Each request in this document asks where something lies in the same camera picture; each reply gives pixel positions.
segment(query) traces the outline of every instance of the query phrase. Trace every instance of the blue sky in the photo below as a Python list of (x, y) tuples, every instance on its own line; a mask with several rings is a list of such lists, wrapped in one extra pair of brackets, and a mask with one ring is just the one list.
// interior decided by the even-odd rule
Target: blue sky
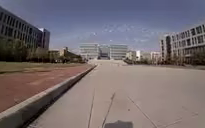
[(80, 43), (128, 44), (159, 51), (159, 36), (205, 20), (205, 0), (0, 0), (0, 5), (51, 32), (50, 49)]

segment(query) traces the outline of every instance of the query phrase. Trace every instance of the building facade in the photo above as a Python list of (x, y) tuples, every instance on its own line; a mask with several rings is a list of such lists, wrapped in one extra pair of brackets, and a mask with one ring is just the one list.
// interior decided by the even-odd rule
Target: building facade
[(160, 52), (151, 52), (151, 63), (158, 64), (161, 61)]
[(160, 39), (160, 47), (161, 47), (161, 61), (163, 63), (170, 63), (171, 61), (171, 36), (166, 34)]
[(87, 60), (97, 59), (99, 57), (99, 44), (81, 44), (80, 55)]
[(205, 22), (172, 34), (171, 38), (172, 57), (178, 57), (184, 63), (191, 63), (196, 53), (205, 53)]
[(196, 54), (205, 53), (205, 21), (165, 37), (166, 39), (161, 39), (160, 42), (163, 61), (167, 60), (165, 57), (171, 56), (172, 61), (178, 60), (190, 64)]
[(110, 46), (100, 45), (99, 46), (100, 59), (110, 59)]
[(49, 42), (50, 42), (50, 32), (45, 28), (39, 29), (41, 34), (41, 41), (38, 42), (38, 47), (42, 47), (44, 49), (49, 49)]
[(48, 49), (50, 33), (46, 33), (44, 35), (38, 28), (0, 7), (0, 38), (23, 41), (28, 48)]
[(89, 59), (113, 59), (122, 60), (126, 57), (128, 51), (127, 45), (99, 45), (99, 44), (81, 44), (80, 55)]
[(110, 59), (122, 60), (126, 57), (127, 45), (110, 45)]

